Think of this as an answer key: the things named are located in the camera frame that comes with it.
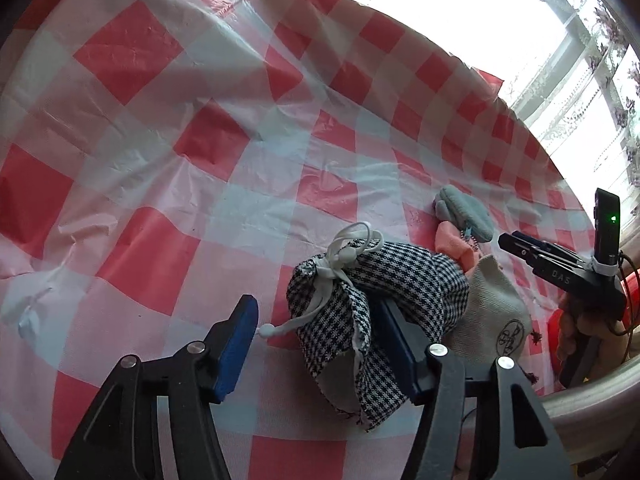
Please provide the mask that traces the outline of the person's right hand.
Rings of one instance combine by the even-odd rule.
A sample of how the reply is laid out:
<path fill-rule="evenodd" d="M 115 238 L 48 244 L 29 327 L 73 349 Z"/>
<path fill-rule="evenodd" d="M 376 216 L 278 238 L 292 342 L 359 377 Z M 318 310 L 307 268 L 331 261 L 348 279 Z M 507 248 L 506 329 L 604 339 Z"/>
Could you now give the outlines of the person's right hand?
<path fill-rule="evenodd" d="M 560 384 L 570 388 L 585 380 L 598 380 L 612 373 L 636 353 L 639 329 L 624 335 L 622 321 L 611 321 L 604 316 L 584 310 L 582 303 L 565 294 L 559 303 L 559 342 L 556 356 L 561 362 Z M 584 355 L 578 350 L 578 341 L 597 341 L 598 352 L 590 367 L 582 364 Z"/>

